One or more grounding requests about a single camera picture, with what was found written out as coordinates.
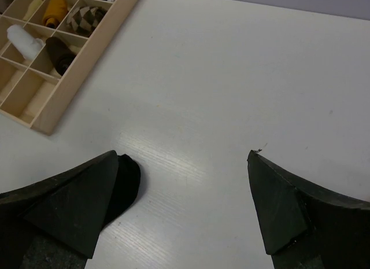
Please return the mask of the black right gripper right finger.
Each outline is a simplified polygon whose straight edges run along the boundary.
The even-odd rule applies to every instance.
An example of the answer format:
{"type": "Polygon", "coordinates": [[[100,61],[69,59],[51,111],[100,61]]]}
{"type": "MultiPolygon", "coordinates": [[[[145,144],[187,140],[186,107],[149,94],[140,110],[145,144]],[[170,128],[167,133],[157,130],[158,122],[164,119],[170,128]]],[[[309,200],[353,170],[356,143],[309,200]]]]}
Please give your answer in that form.
{"type": "Polygon", "coordinates": [[[369,268],[369,202],[294,175],[254,150],[247,162],[275,268],[369,268]]]}

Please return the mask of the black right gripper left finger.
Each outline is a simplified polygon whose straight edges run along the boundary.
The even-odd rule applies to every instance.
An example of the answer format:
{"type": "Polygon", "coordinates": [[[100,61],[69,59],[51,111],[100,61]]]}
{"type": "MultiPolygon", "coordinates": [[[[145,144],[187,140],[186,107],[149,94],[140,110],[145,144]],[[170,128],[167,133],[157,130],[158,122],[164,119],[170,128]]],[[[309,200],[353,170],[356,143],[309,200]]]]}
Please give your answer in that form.
{"type": "Polygon", "coordinates": [[[1,193],[1,268],[84,268],[103,228],[118,167],[111,150],[1,193]]]}

